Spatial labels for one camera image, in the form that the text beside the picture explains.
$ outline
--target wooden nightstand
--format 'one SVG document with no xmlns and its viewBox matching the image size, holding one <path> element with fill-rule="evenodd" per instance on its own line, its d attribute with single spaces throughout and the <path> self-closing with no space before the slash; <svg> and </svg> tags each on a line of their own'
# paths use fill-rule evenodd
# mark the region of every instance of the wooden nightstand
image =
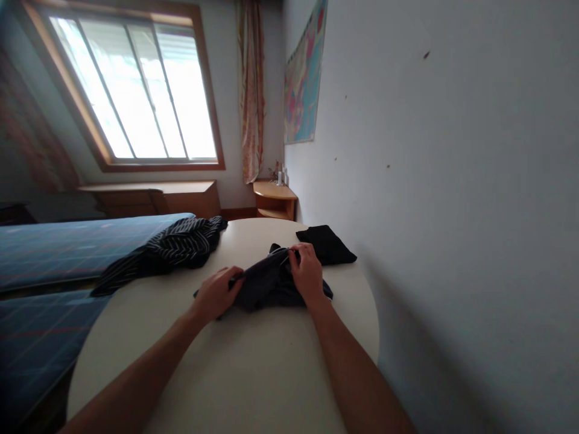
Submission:
<svg viewBox="0 0 579 434">
<path fill-rule="evenodd" d="M 287 186 L 278 186 L 268 180 L 253 183 L 258 217 L 294 220 L 297 196 Z"/>
</svg>

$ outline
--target person's right hand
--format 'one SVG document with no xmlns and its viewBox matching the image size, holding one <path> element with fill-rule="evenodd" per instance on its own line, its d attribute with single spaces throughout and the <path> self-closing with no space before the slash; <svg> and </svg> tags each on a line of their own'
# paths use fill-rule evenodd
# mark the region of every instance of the person's right hand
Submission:
<svg viewBox="0 0 579 434">
<path fill-rule="evenodd" d="M 297 263 L 294 250 L 300 253 L 301 261 Z M 314 246 L 309 243 L 299 243 L 288 251 L 291 275 L 294 283 L 308 308 L 326 299 L 322 288 L 321 263 L 315 255 Z"/>
</svg>

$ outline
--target floral curtain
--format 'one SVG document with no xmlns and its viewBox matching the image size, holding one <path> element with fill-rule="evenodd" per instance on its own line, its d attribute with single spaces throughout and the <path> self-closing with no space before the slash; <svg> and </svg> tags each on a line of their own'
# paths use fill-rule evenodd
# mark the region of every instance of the floral curtain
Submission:
<svg viewBox="0 0 579 434">
<path fill-rule="evenodd" d="M 0 49 L 2 146 L 24 154 L 34 181 L 47 193 L 76 190 L 78 175 L 20 74 Z"/>
<path fill-rule="evenodd" d="M 259 0 L 238 0 L 236 11 L 243 181 L 249 184 L 264 158 L 264 29 Z"/>
</svg>

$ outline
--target poster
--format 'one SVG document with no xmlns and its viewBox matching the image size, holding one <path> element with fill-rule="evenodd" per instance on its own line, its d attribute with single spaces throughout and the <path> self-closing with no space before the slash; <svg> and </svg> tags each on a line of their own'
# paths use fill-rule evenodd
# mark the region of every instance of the poster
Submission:
<svg viewBox="0 0 579 434">
<path fill-rule="evenodd" d="M 314 140 L 326 12 L 327 0 L 318 0 L 286 65 L 283 93 L 286 144 Z"/>
</svg>

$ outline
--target black and white striped garment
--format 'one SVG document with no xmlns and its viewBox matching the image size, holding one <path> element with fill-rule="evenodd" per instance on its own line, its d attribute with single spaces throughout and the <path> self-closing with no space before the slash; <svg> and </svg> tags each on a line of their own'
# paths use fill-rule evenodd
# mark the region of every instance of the black and white striped garment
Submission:
<svg viewBox="0 0 579 434">
<path fill-rule="evenodd" d="M 112 294 L 136 278 L 167 274 L 178 267 L 200 268 L 219 243 L 227 220 L 184 218 L 159 232 L 144 246 L 113 262 L 101 274 L 93 297 Z"/>
</svg>

